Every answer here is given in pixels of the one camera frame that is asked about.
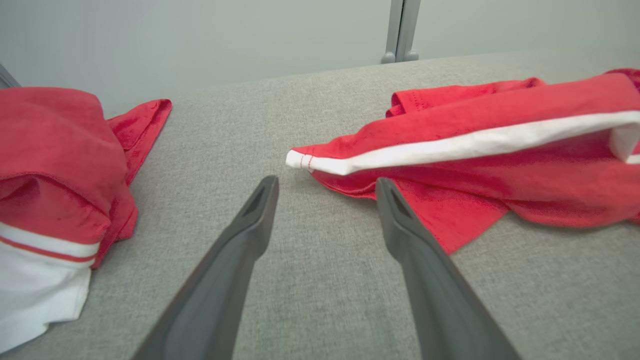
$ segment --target white fabric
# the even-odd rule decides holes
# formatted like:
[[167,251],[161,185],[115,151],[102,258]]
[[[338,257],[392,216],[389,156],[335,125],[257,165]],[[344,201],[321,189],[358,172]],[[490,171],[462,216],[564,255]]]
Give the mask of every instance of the white fabric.
[[19,229],[0,222],[0,236],[16,243],[77,258],[88,258],[98,252],[100,243],[81,244]]
[[52,322],[77,319],[90,277],[87,263],[0,242],[0,354],[41,335]]
[[495,127],[441,140],[383,147],[346,159],[317,158],[291,150],[286,164],[343,176],[371,168],[506,154],[605,129],[620,129],[612,132],[610,148],[621,161],[640,163],[640,154],[632,154],[640,141],[640,111],[620,111]]

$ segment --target red cloth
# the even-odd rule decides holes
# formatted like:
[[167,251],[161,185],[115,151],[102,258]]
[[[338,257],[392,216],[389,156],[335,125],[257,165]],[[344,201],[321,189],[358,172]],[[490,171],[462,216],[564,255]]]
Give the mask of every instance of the red cloth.
[[351,197],[391,178],[448,254],[509,210],[548,225],[640,224],[640,71],[397,92],[387,118],[294,147],[291,167]]
[[0,241],[97,268],[132,235],[128,186],[171,108],[150,101],[105,121],[86,92],[0,90]]

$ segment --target gray tabletop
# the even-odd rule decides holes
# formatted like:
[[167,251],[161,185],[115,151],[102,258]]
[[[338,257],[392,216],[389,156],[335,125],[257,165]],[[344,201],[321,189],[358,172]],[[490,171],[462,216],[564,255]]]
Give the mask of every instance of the gray tabletop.
[[[131,186],[134,236],[94,272],[79,320],[3,359],[128,359],[259,180],[280,178],[236,359],[417,359],[399,265],[375,204],[286,168],[296,145],[384,117],[396,90],[538,76],[550,83],[640,67],[640,51],[536,51],[422,60],[269,79],[173,98]],[[505,216],[455,255],[524,359],[637,359],[640,227],[575,230]]]

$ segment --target white wall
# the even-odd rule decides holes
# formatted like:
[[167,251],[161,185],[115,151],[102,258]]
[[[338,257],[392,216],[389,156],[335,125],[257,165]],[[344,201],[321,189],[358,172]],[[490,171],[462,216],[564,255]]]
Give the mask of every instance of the white wall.
[[105,111],[198,88],[379,63],[390,0],[0,0],[0,63]]
[[640,46],[639,0],[422,0],[420,59],[538,47]]

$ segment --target clothing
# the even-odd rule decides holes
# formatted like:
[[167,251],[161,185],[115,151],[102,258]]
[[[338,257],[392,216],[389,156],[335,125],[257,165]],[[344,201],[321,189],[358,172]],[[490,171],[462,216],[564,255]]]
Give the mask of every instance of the clothing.
[[133,232],[128,186],[171,107],[105,121],[79,90],[0,90],[0,352],[79,316],[90,267]]
[[375,199],[391,178],[449,254],[509,210],[541,224],[640,224],[640,70],[408,90],[387,117],[286,164]]

